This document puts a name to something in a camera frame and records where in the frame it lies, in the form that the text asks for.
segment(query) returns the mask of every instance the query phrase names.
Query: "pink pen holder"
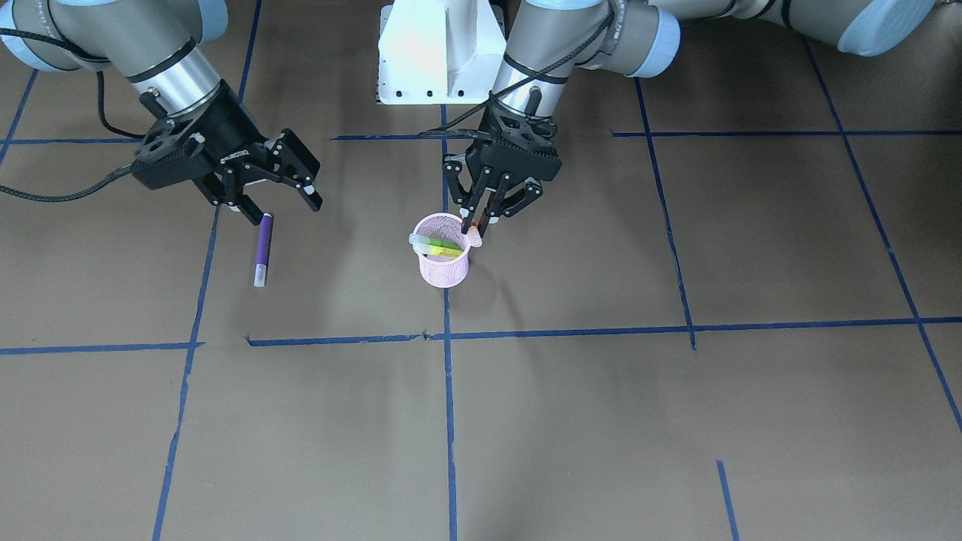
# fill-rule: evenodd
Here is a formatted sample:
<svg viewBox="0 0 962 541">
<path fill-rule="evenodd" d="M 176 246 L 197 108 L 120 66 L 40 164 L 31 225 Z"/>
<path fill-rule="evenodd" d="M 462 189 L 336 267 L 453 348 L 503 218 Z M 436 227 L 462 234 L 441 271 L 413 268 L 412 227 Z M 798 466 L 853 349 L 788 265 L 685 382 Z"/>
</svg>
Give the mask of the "pink pen holder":
<svg viewBox="0 0 962 541">
<path fill-rule="evenodd" d="M 419 221 L 414 233 L 461 247 L 461 255 L 454 259 L 417 254 L 421 276 L 427 283 L 436 288 L 460 284 L 468 275 L 468 252 L 471 250 L 468 236 L 461 233 L 461 218 L 447 213 L 433 214 Z"/>
</svg>

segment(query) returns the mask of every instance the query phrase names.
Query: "silver arm segment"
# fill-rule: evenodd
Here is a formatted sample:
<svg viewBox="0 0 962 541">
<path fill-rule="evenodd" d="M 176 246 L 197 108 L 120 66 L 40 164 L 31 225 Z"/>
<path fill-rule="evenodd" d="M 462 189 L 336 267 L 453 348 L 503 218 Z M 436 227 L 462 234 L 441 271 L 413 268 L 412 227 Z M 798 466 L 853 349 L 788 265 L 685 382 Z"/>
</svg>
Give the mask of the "silver arm segment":
<svg viewBox="0 0 962 541">
<path fill-rule="evenodd" d="M 882 54 L 911 34 L 936 0 L 648 0 L 680 20 L 760 18 L 860 56 Z"/>
<path fill-rule="evenodd" d="M 114 65 L 127 77 L 156 118 L 129 167 L 147 188 L 190 180 L 211 204 L 257 224 L 264 213 L 244 187 L 272 180 L 316 211 L 316 157 L 291 130 L 263 136 L 200 50 L 226 23 L 224 0 L 8 0 L 0 8 L 0 27 L 13 34 L 4 43 L 24 63 L 46 71 Z"/>
<path fill-rule="evenodd" d="M 679 42 L 678 21 L 643 2 L 524 0 L 479 135 L 464 155 L 443 162 L 464 231 L 480 213 L 484 235 L 490 223 L 541 197 L 544 182 L 558 173 L 551 116 L 577 66 L 651 77 L 668 67 Z M 464 168 L 471 178 L 467 189 L 458 179 Z"/>
</svg>

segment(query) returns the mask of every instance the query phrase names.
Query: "blue tape line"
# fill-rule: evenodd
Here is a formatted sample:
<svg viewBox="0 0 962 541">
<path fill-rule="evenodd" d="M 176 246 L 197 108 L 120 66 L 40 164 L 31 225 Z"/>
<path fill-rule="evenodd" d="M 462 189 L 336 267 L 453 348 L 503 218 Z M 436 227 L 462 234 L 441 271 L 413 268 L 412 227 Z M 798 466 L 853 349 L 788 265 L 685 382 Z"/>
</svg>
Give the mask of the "blue tape line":
<svg viewBox="0 0 962 541">
<path fill-rule="evenodd" d="M 451 377 L 451 298 L 444 289 L 444 390 L 447 413 L 447 521 L 450 541 L 458 541 L 458 483 L 454 470 L 454 383 Z"/>
<path fill-rule="evenodd" d="M 925 324 L 962 323 L 962 316 L 922 318 Z M 725 332 L 740 330 L 779 330 L 806 328 L 844 328 L 893 325 L 915 325 L 912 318 L 891 318 L 880 320 L 836 320 L 825 322 L 773 322 L 773 323 L 720 323 L 693 325 L 695 332 Z M 504 330 L 478 332 L 452 332 L 451 340 L 487 340 L 499 338 L 551 338 L 566 336 L 620 336 L 636 334 L 687 333 L 687 325 L 652 327 L 607 327 L 581 329 L 544 329 L 544 330 Z M 411 342 L 418 338 L 428 341 L 444 340 L 445 334 L 394 334 L 386 336 L 348 336 L 335 338 L 289 338 L 281 340 L 247 340 L 253 348 L 273 348 L 282 346 L 324 346 L 331 344 L 364 344 L 377 342 Z"/>
<path fill-rule="evenodd" d="M 950 317 L 950 318 L 922 318 L 922 322 L 926 325 L 932 323 L 962 323 L 962 316 Z"/>
<path fill-rule="evenodd" d="M 770 131 L 757 131 L 757 132 L 651 132 L 651 137 L 655 138 L 667 138 L 667 137 L 800 137 L 800 136 L 811 136 L 811 137 L 823 137 L 823 136 L 834 136 L 838 137 L 838 132 L 825 132 L 825 131 L 780 131 L 780 130 L 770 130 Z"/>
<path fill-rule="evenodd" d="M 7 130 L 7 137 L 3 139 L 3 146 L 0 146 L 0 165 L 3 165 L 4 158 L 7 157 L 7 149 L 10 148 L 10 142 L 13 140 L 13 134 L 16 133 L 16 126 L 20 124 L 20 118 L 23 116 L 23 110 L 27 107 L 27 99 L 30 97 L 30 92 L 34 89 L 34 82 L 37 80 L 37 74 L 39 72 L 34 70 L 30 74 L 30 79 L 27 80 L 27 87 L 23 89 L 23 95 L 20 96 L 20 105 L 16 108 L 16 115 L 13 116 L 13 122 L 10 123 L 10 129 Z"/>
<path fill-rule="evenodd" d="M 190 344 L 187 349 L 187 360 L 184 363 L 184 377 L 181 379 L 180 405 L 177 410 L 177 428 L 174 430 L 173 437 L 170 438 L 170 447 L 167 449 L 167 465 L 164 468 L 164 484 L 161 485 L 161 499 L 157 504 L 157 518 L 154 521 L 153 541 L 160 541 L 161 531 L 164 529 L 167 497 L 170 495 L 170 480 L 173 478 L 174 462 L 177 460 L 177 446 L 180 444 L 180 430 L 184 423 L 184 409 L 187 406 L 188 378 L 190 377 L 190 371 L 193 370 L 193 355 L 199 345 L 197 336 L 200 334 L 200 320 L 204 315 L 204 300 L 207 297 L 207 284 L 211 278 L 211 265 L 214 262 L 214 246 L 217 242 L 217 220 L 219 217 L 220 207 L 216 207 L 214 209 L 214 223 L 211 225 L 211 237 L 207 241 L 207 258 L 204 260 L 204 273 L 200 279 L 200 292 L 197 294 L 197 313 L 193 318 L 193 327 L 190 330 Z"/>
<path fill-rule="evenodd" d="M 850 136 L 959 136 L 962 130 L 860 130 L 845 132 Z M 612 132 L 612 137 L 647 137 L 645 132 Z M 756 132 L 651 132 L 654 138 L 672 137 L 839 137 L 836 131 L 756 131 Z"/>
<path fill-rule="evenodd" d="M 329 346 L 332 344 L 380 344 L 385 342 L 413 342 L 418 338 L 437 340 L 436 336 L 423 334 L 389 334 L 386 336 L 342 336 L 334 338 L 288 338 L 281 340 L 247 340 L 252 348 L 277 348 L 282 346 Z"/>
<path fill-rule="evenodd" d="M 957 136 L 962 130 L 857 130 L 846 131 L 852 136 Z"/>
<path fill-rule="evenodd" d="M 723 323 L 717 325 L 695 325 L 695 330 L 698 332 L 713 332 L 733 330 L 871 327 L 914 324 L 915 320 L 911 318 L 892 318 L 887 320 L 840 320 L 831 322 Z"/>
<path fill-rule="evenodd" d="M 486 340 L 495 338 L 551 338 L 560 336 L 619 336 L 630 334 L 668 334 L 688 332 L 688 326 L 619 327 L 590 329 L 505 330 L 493 332 L 455 332 L 451 340 Z"/>
<path fill-rule="evenodd" d="M 447 106 L 441 105 L 441 125 L 447 124 Z M 447 138 L 441 139 L 442 157 Z M 447 212 L 447 184 L 441 182 L 443 209 Z M 444 288 L 444 411 L 447 418 L 447 527 L 449 541 L 458 541 L 458 483 L 454 469 L 454 380 L 451 377 L 451 290 Z"/>
<path fill-rule="evenodd" d="M 74 144 L 130 144 L 140 142 L 139 139 L 113 138 L 113 139 L 14 139 L 10 144 L 50 144 L 54 142 L 69 142 Z"/>
<path fill-rule="evenodd" d="M 721 494 L 724 496 L 724 506 L 728 511 L 728 527 L 731 528 L 732 541 L 740 541 L 738 535 L 738 522 L 735 520 L 735 507 L 731 504 L 731 492 L 728 490 L 728 475 L 724 472 L 724 462 L 715 461 L 719 468 L 719 481 L 721 481 Z"/>
<path fill-rule="evenodd" d="M 915 319 L 915 322 L 919 327 L 919 333 L 922 335 L 922 342 L 925 345 L 925 350 L 928 352 L 929 360 L 932 362 L 932 367 L 935 369 L 935 373 L 939 378 L 939 382 L 942 384 L 942 391 L 946 395 L 946 400 L 949 401 L 949 408 L 952 411 L 952 415 L 955 417 L 955 423 L 958 425 L 959 431 L 962 431 L 962 414 L 959 413 L 958 404 L 955 403 L 955 397 L 952 395 L 949 382 L 946 380 L 945 374 L 942 372 L 942 366 L 939 364 L 939 359 L 935 355 L 935 349 L 932 348 L 932 344 L 928 340 L 928 333 L 925 332 L 924 322 L 919 316 L 919 310 L 915 305 L 915 300 L 912 299 L 912 294 L 909 292 L 908 283 L 905 281 L 904 275 L 902 275 L 901 267 L 899 266 L 899 259 L 896 257 L 896 253 L 892 249 L 892 243 L 889 242 L 889 236 L 885 233 L 885 227 L 882 226 L 882 220 L 878 215 L 877 209 L 875 208 L 872 195 L 869 193 L 869 186 L 865 182 L 865 177 L 862 175 L 862 169 L 858 166 L 858 160 L 855 159 L 855 152 L 852 150 L 851 142 L 848 140 L 845 127 L 842 125 L 842 118 L 839 116 L 838 110 L 835 108 L 835 102 L 832 100 L 832 96 L 828 92 L 828 84 L 825 83 L 825 79 L 822 76 L 822 71 L 819 69 L 819 63 L 815 60 L 815 54 L 812 52 L 812 47 L 805 36 L 801 37 L 801 43 L 805 47 L 805 53 L 808 55 L 808 60 L 811 62 L 812 68 L 815 70 L 815 75 L 819 78 L 819 85 L 822 87 L 822 92 L 825 94 L 825 100 L 828 102 L 828 109 L 835 118 L 835 124 L 838 126 L 839 133 L 842 135 L 842 140 L 845 142 L 848 158 L 851 160 L 851 166 L 855 170 L 856 178 L 858 178 L 858 185 L 861 187 L 862 194 L 865 196 L 865 202 L 868 204 L 869 211 L 872 213 L 872 219 L 875 221 L 875 228 L 878 229 L 878 234 L 882 238 L 882 242 L 885 244 L 885 249 L 889 253 L 889 260 L 892 262 L 892 268 L 895 270 L 896 276 L 899 279 L 902 293 L 905 295 L 905 300 L 908 302 L 909 309 L 912 311 L 912 317 Z"/>
<path fill-rule="evenodd" d="M 109 344 L 103 346 L 46 346 L 38 348 L 0 348 L 0 355 L 44 355 L 49 353 L 107 353 L 111 351 L 146 351 L 149 349 L 187 349 L 188 342 L 170 344 Z"/>
<path fill-rule="evenodd" d="M 658 156 L 655 154 L 655 141 L 651 137 L 651 124 L 648 123 L 648 111 L 645 107 L 645 96 L 642 94 L 642 84 L 637 77 L 633 77 L 635 82 L 635 93 L 638 95 L 638 106 L 642 111 L 642 123 L 645 125 L 645 135 L 648 142 L 648 154 L 651 157 L 651 168 L 655 173 L 655 187 L 658 189 L 658 198 L 661 200 L 662 213 L 665 215 L 665 230 L 668 232 L 668 244 L 671 247 L 671 256 L 674 258 L 674 270 L 678 276 L 678 292 L 681 294 L 681 307 L 685 312 L 685 323 L 688 325 L 688 338 L 692 342 L 692 349 L 697 349 L 695 343 L 695 330 L 692 326 L 692 311 L 688 305 L 688 294 L 685 293 L 685 279 L 681 274 L 681 261 L 678 259 L 678 248 L 674 244 L 674 232 L 671 230 L 671 218 L 668 213 L 668 201 L 665 199 L 665 189 L 661 182 L 661 170 L 658 168 Z"/>
<path fill-rule="evenodd" d="M 420 136 L 418 134 L 372 134 L 372 135 L 339 135 L 331 141 L 408 141 L 421 139 L 471 139 L 470 136 Z"/>
<path fill-rule="evenodd" d="M 247 55 L 243 61 L 243 74 L 240 76 L 238 86 L 238 99 L 243 101 L 243 95 L 247 91 L 247 76 L 250 75 L 250 63 L 254 59 L 254 42 L 257 41 L 257 27 L 261 23 L 261 4 L 263 0 L 257 0 L 254 7 L 254 21 L 250 25 L 250 39 L 247 41 Z"/>
</svg>

